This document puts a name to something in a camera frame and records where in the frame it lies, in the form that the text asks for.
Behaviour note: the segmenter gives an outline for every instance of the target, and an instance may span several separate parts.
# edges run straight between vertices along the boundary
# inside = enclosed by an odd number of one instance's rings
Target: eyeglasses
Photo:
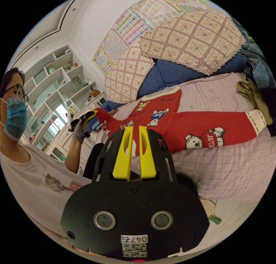
[[[24,93],[24,89],[22,88],[22,86],[20,86],[19,84],[16,84],[10,88],[8,88],[7,90],[5,90],[5,93],[13,88],[17,87],[17,92],[16,92],[16,98],[17,101],[19,103],[22,103],[23,101],[25,102],[25,106],[26,108],[29,105],[29,97]]]

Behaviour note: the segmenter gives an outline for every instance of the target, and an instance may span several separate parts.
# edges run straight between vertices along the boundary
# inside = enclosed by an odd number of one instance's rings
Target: qr code
[[[147,244],[122,244],[123,257],[147,257]]]

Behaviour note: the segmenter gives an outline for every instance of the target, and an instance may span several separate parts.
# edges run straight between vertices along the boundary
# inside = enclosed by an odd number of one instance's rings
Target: person
[[[21,144],[29,101],[24,84],[24,74],[14,67],[4,74],[0,85],[1,167],[10,190],[31,221],[63,247],[73,248],[60,220],[73,192],[91,183],[91,179],[77,174],[81,146],[89,129],[82,121],[77,124],[64,162],[35,145]]]

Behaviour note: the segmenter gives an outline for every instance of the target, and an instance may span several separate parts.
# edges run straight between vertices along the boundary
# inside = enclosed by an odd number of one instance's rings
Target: screw
[[[72,232],[67,232],[67,235],[70,239],[76,239],[75,235]]]
[[[135,186],[131,186],[131,187],[129,188],[129,193],[131,193],[131,194],[136,193],[136,191],[137,191],[137,188],[136,188]]]
[[[195,233],[195,238],[196,238],[196,239],[201,238],[202,234],[203,234],[203,232],[202,232],[201,230],[198,231],[198,232],[196,232],[196,233]]]

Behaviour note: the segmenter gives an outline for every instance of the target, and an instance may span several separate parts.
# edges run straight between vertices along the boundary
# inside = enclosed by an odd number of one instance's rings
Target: cartoon bear print
[[[121,130],[124,130],[127,126],[132,126],[132,125],[134,125],[134,122],[133,122],[133,120],[130,120],[128,123],[122,124],[122,125],[120,126],[120,129],[121,129]]]
[[[212,148],[224,145],[223,135],[225,130],[222,127],[216,127],[203,133],[200,137],[192,134],[185,137],[186,149],[192,148]]]
[[[163,117],[167,112],[169,111],[169,108],[167,108],[166,110],[164,111],[154,111],[152,113],[152,121],[150,123],[148,123],[147,126],[157,126],[158,125],[158,122],[159,122],[159,119],[161,117]]]
[[[136,111],[136,112],[139,112],[139,111],[143,110],[143,108],[146,107],[149,103],[150,103],[150,101],[140,103],[140,104],[138,105],[138,109],[135,110],[135,111]]]
[[[107,125],[108,125],[108,124],[107,124],[106,120],[104,120],[103,123],[102,123],[101,128],[102,128],[104,131],[106,131],[106,130],[107,130],[107,127],[106,127]]]

